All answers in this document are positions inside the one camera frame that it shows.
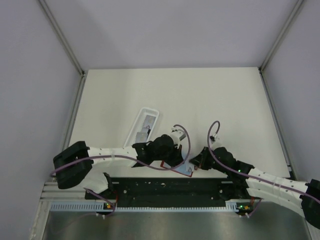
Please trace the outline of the silver card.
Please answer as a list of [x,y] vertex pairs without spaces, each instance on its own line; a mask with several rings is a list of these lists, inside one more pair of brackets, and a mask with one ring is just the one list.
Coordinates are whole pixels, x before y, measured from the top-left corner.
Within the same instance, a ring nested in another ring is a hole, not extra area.
[[184,170],[185,175],[192,176],[195,171],[195,166],[191,163],[185,163],[182,169]]

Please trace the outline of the red leather card holder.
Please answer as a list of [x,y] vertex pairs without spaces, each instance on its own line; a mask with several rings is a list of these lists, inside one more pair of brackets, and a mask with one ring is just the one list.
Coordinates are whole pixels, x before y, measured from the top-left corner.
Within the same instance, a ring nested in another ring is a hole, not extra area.
[[[170,169],[171,166],[167,163],[165,163],[164,161],[161,162],[160,167],[163,169]],[[185,162],[183,165],[173,169],[172,171],[175,173],[178,173],[180,175],[186,176],[186,177],[192,177],[194,171],[196,171],[198,168],[196,166],[194,166],[192,163],[190,162]]]

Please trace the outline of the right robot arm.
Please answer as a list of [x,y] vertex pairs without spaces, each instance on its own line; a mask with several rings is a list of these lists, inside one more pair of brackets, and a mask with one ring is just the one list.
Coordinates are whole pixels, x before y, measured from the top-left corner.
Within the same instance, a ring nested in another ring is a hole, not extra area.
[[313,227],[320,228],[320,181],[296,181],[268,174],[251,164],[236,160],[225,147],[204,147],[190,163],[202,170],[214,169],[226,174],[234,194],[241,198],[264,199],[290,209]]

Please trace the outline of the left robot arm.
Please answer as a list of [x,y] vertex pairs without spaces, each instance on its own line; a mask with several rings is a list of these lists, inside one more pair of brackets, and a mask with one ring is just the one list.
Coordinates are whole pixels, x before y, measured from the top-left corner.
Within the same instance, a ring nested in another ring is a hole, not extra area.
[[60,190],[81,187],[106,199],[114,191],[109,169],[152,169],[152,163],[157,161],[165,162],[171,168],[180,166],[184,162],[181,146],[184,138],[185,132],[175,130],[153,141],[122,148],[89,147],[85,141],[78,141],[53,158],[53,175]]

